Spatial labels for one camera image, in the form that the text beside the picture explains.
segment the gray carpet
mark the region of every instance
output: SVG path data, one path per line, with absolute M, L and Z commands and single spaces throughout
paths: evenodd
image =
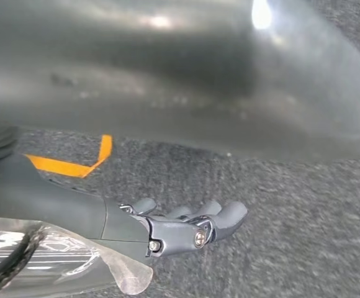
M 310 2 L 360 49 L 360 0 Z M 18 150 L 91 165 L 98 141 L 30 131 Z M 360 297 L 360 159 L 282 164 L 121 138 L 86 179 L 43 175 L 121 202 L 152 197 L 160 210 L 211 199 L 250 209 L 227 242 L 155 261 L 154 282 L 140 297 Z

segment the clear plastic wrap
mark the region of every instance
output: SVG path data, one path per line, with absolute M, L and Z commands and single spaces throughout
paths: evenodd
M 125 294 L 146 289 L 152 269 L 115 250 L 48 223 L 0 219 L 0 263 L 15 250 L 27 228 L 42 224 L 46 236 L 0 298 L 65 297 L 118 286 Z

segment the metal screw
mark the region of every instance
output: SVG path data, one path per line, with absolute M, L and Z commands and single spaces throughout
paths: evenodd
M 203 230 L 199 230 L 195 234 L 195 246 L 196 248 L 201 248 L 206 242 L 206 233 Z
M 148 244 L 148 248 L 150 251 L 159 251 L 161 249 L 161 243 L 157 241 L 149 241 L 149 243 Z

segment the silver bolt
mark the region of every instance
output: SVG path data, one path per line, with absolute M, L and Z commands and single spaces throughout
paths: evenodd
M 195 246 L 196 248 L 201 248 L 206 243 L 206 233 L 203 230 L 199 230 L 195 234 Z
M 148 248 L 149 248 L 150 251 L 159 251 L 161 249 L 161 244 L 157 241 L 149 241 Z

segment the black cable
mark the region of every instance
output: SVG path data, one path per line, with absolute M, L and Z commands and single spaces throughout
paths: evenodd
M 28 230 L 16 250 L 0 263 L 0 290 L 27 266 L 45 238 L 44 231 L 45 228 L 41 225 Z

